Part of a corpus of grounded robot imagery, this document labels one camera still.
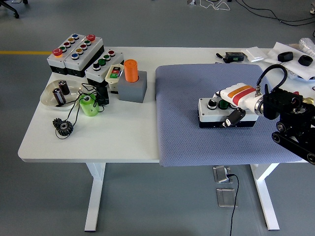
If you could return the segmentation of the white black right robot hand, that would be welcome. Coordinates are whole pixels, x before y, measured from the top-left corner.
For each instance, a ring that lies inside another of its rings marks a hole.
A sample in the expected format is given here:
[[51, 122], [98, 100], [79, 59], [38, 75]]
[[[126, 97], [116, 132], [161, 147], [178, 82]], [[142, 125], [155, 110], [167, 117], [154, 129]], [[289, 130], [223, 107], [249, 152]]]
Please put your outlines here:
[[222, 89], [212, 97], [218, 102], [223, 100], [228, 106], [234, 107], [232, 113], [223, 118], [219, 128], [253, 127], [258, 116], [261, 115], [260, 107], [263, 95], [244, 83], [237, 83]]

